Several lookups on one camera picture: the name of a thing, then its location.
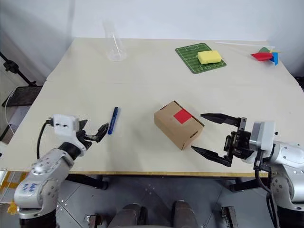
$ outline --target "white wall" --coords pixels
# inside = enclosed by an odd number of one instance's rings
[[[268,40],[304,74],[304,0],[0,0],[1,50],[43,82],[72,37]]]

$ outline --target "table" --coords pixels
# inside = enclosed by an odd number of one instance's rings
[[[275,120],[276,140],[304,144],[304,94],[280,62],[255,61],[255,46],[233,46],[204,41],[216,49],[226,67],[192,74],[175,48],[199,40],[123,40],[128,58],[107,60],[101,38],[76,38],[0,159],[0,167],[28,171],[36,159],[36,142],[44,121],[52,114],[73,114],[88,119],[87,133],[109,122],[115,106],[121,108],[113,135],[94,143],[76,160],[71,173],[186,176],[253,176],[253,165],[234,158],[232,167],[211,162],[190,147],[180,151],[154,124],[153,114],[172,100],[198,117],[225,113],[254,121]],[[229,125],[200,119],[205,128],[193,145],[224,155]],[[41,155],[60,145],[47,127]]]

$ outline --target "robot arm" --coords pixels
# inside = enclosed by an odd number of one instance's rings
[[[231,132],[226,137],[224,150],[227,155],[224,157],[203,148],[192,148],[205,158],[228,167],[232,164],[233,156],[253,163],[257,179],[260,171],[268,172],[270,185],[265,186],[262,181],[260,184],[272,194],[277,204],[280,227],[304,228],[304,151],[300,145],[274,141],[274,122],[255,122],[252,132],[246,132],[244,117],[234,118],[223,114],[201,116],[216,123],[236,126],[237,132]]]
[[[20,225],[23,228],[56,227],[56,205],[60,184],[68,176],[78,156],[83,156],[92,145],[100,142],[109,124],[104,124],[96,135],[86,135],[87,121],[74,116],[56,114],[51,119],[55,134],[63,143],[32,164],[31,171],[16,188],[14,200],[18,205]]]

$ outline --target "box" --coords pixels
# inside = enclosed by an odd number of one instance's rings
[[[154,113],[154,123],[181,150],[196,139],[204,127],[176,101]]]

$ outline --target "green mat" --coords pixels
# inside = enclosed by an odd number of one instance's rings
[[[223,60],[219,63],[200,64],[199,59],[197,58],[198,52],[211,51],[211,48],[205,43],[194,44],[182,48],[179,47],[175,49],[175,51],[194,74],[226,66],[226,63]]]

